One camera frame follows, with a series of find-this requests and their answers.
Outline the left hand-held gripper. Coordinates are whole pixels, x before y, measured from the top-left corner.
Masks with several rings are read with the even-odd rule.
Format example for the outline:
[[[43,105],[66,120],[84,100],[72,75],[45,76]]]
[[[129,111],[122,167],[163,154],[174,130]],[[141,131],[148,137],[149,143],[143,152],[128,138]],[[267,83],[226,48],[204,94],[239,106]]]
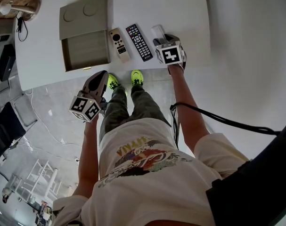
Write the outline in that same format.
[[[104,114],[107,101],[103,94],[106,91],[108,77],[109,74],[105,70],[90,76],[83,89],[73,97],[69,112],[84,122],[91,122],[99,113]]]

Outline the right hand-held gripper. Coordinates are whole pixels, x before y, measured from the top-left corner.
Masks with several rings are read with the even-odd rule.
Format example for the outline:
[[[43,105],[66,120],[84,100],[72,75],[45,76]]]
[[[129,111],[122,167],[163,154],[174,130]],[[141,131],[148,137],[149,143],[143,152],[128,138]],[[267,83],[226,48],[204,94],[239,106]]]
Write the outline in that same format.
[[[180,39],[172,34],[165,34],[165,39],[153,39],[157,59],[163,65],[183,66],[187,61],[186,53],[182,48]]]

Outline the white remote control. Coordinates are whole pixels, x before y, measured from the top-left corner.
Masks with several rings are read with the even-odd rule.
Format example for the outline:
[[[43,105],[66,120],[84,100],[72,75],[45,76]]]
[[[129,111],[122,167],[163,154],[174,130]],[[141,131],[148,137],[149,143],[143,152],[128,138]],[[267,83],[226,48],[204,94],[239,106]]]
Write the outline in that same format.
[[[164,34],[164,30],[163,30],[161,25],[153,26],[151,28],[151,31],[152,31],[155,39],[157,39],[160,44],[163,44],[163,43],[166,42],[166,37],[165,37],[165,34]]]

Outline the black remote control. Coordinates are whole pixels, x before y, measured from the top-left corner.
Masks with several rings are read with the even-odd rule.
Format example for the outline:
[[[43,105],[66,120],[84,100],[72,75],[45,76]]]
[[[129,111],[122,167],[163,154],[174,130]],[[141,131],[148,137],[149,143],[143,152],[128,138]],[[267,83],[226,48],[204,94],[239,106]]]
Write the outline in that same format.
[[[153,55],[147,46],[140,30],[136,24],[126,27],[126,32],[129,35],[131,41],[133,42],[137,52],[142,58],[143,62],[146,62],[153,58]]]

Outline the gold remote control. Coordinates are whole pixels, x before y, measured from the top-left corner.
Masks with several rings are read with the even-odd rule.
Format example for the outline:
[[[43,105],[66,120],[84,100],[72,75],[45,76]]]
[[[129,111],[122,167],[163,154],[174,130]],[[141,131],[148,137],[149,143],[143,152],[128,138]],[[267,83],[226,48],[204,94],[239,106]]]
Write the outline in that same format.
[[[130,60],[128,50],[125,46],[124,40],[121,36],[120,30],[115,28],[109,32],[113,46],[122,63],[127,63]]]

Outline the grey storage box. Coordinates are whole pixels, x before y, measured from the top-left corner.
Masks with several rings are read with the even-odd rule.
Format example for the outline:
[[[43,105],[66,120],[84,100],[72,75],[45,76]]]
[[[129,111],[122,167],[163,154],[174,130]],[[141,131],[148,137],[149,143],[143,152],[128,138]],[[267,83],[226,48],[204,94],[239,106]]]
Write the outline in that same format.
[[[67,72],[110,63],[107,0],[80,0],[61,7],[59,39]]]

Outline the person's right forearm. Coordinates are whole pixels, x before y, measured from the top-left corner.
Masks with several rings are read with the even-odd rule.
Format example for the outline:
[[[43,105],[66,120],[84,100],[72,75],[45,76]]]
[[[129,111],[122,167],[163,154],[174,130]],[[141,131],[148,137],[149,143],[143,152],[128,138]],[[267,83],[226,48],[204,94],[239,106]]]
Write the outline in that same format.
[[[191,91],[186,83],[184,71],[179,65],[170,65],[168,70],[172,76],[178,116],[182,128],[185,144],[194,152],[197,142],[209,132],[201,113],[189,108],[196,107]]]

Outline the person's left forearm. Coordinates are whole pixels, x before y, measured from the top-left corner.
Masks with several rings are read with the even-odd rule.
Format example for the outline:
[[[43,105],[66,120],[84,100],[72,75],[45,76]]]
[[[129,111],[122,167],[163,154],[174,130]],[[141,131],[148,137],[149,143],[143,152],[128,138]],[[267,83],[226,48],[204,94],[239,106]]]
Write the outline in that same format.
[[[97,122],[87,122],[84,129],[82,151],[78,167],[79,183],[73,195],[90,198],[94,185],[98,182],[98,148],[97,148]]]

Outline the black metal cash box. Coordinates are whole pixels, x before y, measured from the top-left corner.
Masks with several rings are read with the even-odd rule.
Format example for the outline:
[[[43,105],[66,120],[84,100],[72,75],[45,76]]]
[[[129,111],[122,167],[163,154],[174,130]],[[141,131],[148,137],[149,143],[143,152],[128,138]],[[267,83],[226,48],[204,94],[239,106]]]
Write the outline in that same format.
[[[16,52],[12,44],[5,45],[0,56],[0,81],[9,79],[11,70],[16,61]]]

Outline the person's left neon shoe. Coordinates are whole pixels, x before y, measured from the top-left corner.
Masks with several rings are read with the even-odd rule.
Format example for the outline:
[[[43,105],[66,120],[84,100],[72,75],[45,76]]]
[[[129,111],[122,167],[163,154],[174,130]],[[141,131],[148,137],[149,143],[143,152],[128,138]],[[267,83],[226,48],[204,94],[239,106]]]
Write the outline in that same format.
[[[113,75],[109,74],[108,75],[108,81],[107,81],[107,86],[111,89],[114,90],[118,86],[120,86],[118,79]]]

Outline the person's neon shoe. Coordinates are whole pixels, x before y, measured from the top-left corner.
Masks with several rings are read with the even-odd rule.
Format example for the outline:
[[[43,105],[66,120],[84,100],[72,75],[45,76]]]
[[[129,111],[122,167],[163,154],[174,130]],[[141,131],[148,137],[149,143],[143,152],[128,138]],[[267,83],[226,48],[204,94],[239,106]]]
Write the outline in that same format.
[[[144,81],[143,74],[140,70],[133,70],[131,72],[131,82],[133,86],[136,85],[142,86],[143,81]]]
[[[107,86],[111,89],[114,90],[118,86],[120,86],[118,79],[113,75],[109,74],[108,75],[108,81],[107,81]]]

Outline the person's right neon shoe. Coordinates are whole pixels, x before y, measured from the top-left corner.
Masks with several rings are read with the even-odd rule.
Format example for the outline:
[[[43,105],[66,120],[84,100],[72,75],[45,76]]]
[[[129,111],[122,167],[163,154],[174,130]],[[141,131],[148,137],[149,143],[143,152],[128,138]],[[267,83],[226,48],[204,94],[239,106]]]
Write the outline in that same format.
[[[133,86],[136,85],[142,86],[143,81],[144,81],[143,74],[140,70],[133,70],[131,72],[131,82]]]

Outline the black office chair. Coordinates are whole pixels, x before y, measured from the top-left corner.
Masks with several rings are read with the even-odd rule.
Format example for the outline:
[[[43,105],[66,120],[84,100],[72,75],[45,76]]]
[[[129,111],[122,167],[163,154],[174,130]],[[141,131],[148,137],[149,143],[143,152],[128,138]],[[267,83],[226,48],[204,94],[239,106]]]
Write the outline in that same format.
[[[0,109],[0,157],[11,147],[17,145],[20,138],[37,122],[23,125],[10,102]]]

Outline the silver desk lamp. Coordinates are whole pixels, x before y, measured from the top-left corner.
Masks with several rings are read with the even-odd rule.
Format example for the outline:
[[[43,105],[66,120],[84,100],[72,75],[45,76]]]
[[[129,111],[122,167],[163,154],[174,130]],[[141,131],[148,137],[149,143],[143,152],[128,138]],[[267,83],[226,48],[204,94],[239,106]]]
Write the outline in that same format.
[[[24,21],[30,21],[37,16],[40,10],[40,6],[40,0],[32,0],[25,6],[9,4],[0,0],[0,14],[5,16],[8,15],[11,11],[17,11],[21,12],[21,16]]]

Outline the grey wooden shelf unit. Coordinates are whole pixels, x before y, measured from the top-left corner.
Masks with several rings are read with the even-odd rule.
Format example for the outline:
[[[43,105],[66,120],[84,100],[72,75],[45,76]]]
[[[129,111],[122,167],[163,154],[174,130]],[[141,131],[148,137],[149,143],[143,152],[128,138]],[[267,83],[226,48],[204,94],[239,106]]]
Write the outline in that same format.
[[[0,46],[6,44],[10,39],[13,34],[14,25],[15,20],[12,18],[0,19]]]

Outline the white metal rack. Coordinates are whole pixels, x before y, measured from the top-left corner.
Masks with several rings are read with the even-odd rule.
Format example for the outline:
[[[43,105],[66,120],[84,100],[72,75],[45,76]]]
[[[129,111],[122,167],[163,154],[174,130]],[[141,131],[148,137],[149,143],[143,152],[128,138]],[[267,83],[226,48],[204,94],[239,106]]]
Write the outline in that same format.
[[[57,178],[58,169],[53,168],[49,161],[41,163],[37,160],[25,178],[12,175],[8,188],[23,201],[33,204],[45,202],[49,205],[57,199],[62,182]]]

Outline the person's white printed T-shirt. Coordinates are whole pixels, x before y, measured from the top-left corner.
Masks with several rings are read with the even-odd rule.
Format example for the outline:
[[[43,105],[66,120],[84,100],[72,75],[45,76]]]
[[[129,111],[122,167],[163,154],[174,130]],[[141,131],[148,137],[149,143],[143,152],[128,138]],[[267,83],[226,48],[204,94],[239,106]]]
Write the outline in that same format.
[[[156,220],[214,226],[206,191],[245,162],[221,133],[200,139],[190,156],[176,148],[163,121],[130,121],[101,140],[100,180],[92,195],[54,201],[53,226],[145,226]]]

